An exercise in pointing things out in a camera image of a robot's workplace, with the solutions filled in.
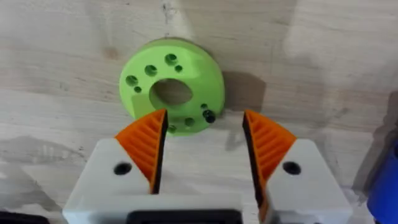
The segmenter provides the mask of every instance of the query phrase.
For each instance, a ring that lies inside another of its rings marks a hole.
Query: green flange
[[[163,102],[153,86],[176,79],[192,92],[192,98],[179,105]],[[169,132],[189,135],[207,128],[224,106],[224,80],[218,64],[203,49],[177,39],[149,42],[124,67],[119,81],[124,107],[139,119],[162,108],[167,109]]]

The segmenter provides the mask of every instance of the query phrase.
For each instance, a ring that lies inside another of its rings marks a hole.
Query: wood grain
[[[240,192],[245,222],[256,223],[240,128],[250,108],[314,140],[356,209],[352,223],[371,223],[361,190],[398,119],[394,0],[0,1],[0,198],[15,196],[0,207],[63,222],[95,142],[131,122],[118,96],[123,65],[164,37],[214,56],[226,112],[167,140],[163,190]]]

